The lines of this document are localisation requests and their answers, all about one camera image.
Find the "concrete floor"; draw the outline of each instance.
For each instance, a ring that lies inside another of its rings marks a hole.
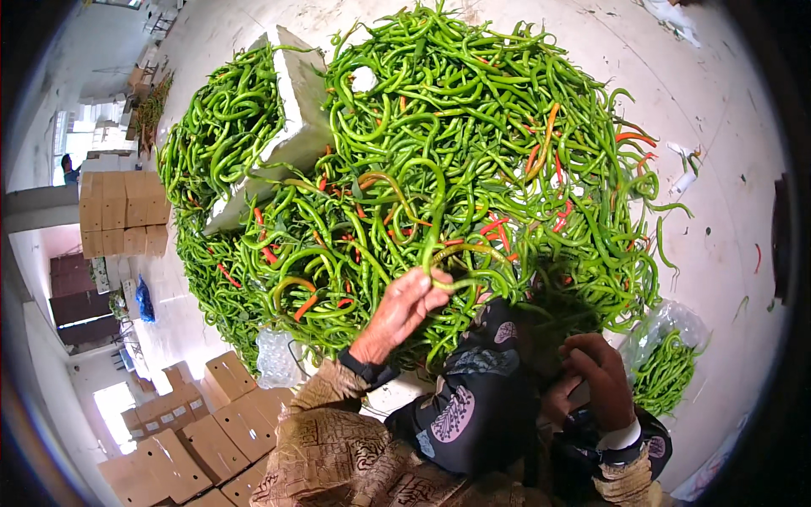
[[[335,31],[347,29],[355,18],[371,22],[403,5],[389,0],[189,2],[161,46],[175,70],[162,128],[181,118],[189,97],[212,69],[274,24],[325,48],[329,60]],[[625,117],[662,139],[655,150],[659,159],[652,164],[661,181],[659,204],[674,200],[667,190],[682,175],[680,158],[665,142],[703,148],[701,176],[681,198],[696,218],[673,213],[665,222],[666,255],[681,267],[677,287],[671,288],[672,271],[659,266],[661,295],[691,307],[713,333],[698,360],[693,396],[679,406],[678,419],[665,420],[675,450],[660,480],[670,491],[753,408],[783,323],[781,307],[773,312],[766,307],[774,291],[769,249],[773,181],[784,170],[785,156],[757,65],[723,8],[712,2],[685,9],[696,21],[701,49],[678,41],[629,0],[463,0],[446,7],[460,7],[460,16],[469,23],[491,19],[502,32],[520,19],[544,22],[573,62],[596,79],[613,78],[611,85],[627,88],[636,103],[622,102]],[[757,275],[756,243],[763,254]],[[137,329],[149,367],[156,371],[187,359],[201,372],[202,363],[226,346],[215,329],[204,325],[174,250],[170,245],[164,258],[137,264],[151,287],[159,319]],[[745,296],[748,305],[736,318]],[[378,410],[395,408],[415,395],[414,389],[387,387],[391,389],[373,398]]]

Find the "blue plastic bag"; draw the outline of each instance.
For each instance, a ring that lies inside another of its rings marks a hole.
[[[152,308],[152,300],[149,298],[149,287],[140,274],[138,275],[138,288],[135,289],[135,301],[138,302],[141,320],[155,322],[155,310]]]

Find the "person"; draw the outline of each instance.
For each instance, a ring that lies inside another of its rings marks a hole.
[[[385,423],[358,413],[361,398],[397,374],[389,353],[449,301],[432,277],[453,281],[421,268],[394,281],[357,340],[284,407],[251,505],[658,505],[652,479],[670,440],[635,409],[620,355],[597,333],[571,336],[559,378],[541,393],[530,328],[503,299],[461,334],[433,394]],[[590,404],[576,407],[569,394],[583,380]],[[563,431],[541,438],[539,413]]]
[[[65,174],[65,184],[79,184],[79,172],[82,170],[81,166],[73,170],[73,162],[71,156],[65,155],[62,157],[62,172]]]

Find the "hand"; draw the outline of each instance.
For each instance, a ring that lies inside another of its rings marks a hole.
[[[563,428],[566,416],[577,407],[569,400],[569,394],[583,381],[580,376],[566,376],[559,380],[541,398],[541,414],[558,428]]]
[[[567,374],[581,376],[589,383],[591,408],[601,430],[613,432],[627,428],[636,420],[622,358],[603,335],[587,333],[568,337],[560,353]]]
[[[439,269],[432,269],[431,276],[453,283],[453,277]],[[369,325],[350,347],[350,354],[361,363],[382,364],[388,353],[423,322],[428,312],[448,303],[450,294],[431,287],[431,278],[422,268],[412,268],[388,286]]]

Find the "beige patterned jacket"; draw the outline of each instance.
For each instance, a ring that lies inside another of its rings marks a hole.
[[[358,414],[367,388],[348,368],[324,363],[280,416],[277,447],[251,507],[562,505],[506,474],[470,481],[421,459],[380,421]],[[603,466],[603,476],[594,483],[606,501],[659,505],[661,490],[650,481],[647,449],[627,466]]]

